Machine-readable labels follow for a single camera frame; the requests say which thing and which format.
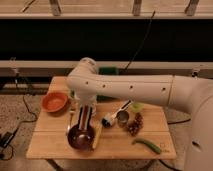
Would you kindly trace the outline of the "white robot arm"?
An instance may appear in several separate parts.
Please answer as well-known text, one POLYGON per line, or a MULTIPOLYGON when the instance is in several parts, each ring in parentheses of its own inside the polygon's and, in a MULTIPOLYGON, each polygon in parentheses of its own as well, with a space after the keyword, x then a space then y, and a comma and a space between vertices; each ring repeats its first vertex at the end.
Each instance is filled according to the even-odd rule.
POLYGON ((79 101, 95 95, 132 100, 192 116, 184 171, 213 171, 213 79, 175 75, 100 75, 91 58, 83 58, 67 76, 79 101))

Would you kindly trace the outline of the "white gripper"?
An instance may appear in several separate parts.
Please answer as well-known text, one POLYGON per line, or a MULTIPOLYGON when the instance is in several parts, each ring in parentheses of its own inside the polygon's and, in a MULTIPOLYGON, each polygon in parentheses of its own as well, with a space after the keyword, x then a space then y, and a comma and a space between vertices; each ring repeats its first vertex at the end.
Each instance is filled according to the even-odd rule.
POLYGON ((92 113, 96 113, 97 96, 91 94, 76 93, 74 99, 78 103, 78 106, 89 105, 92 108, 92 113))

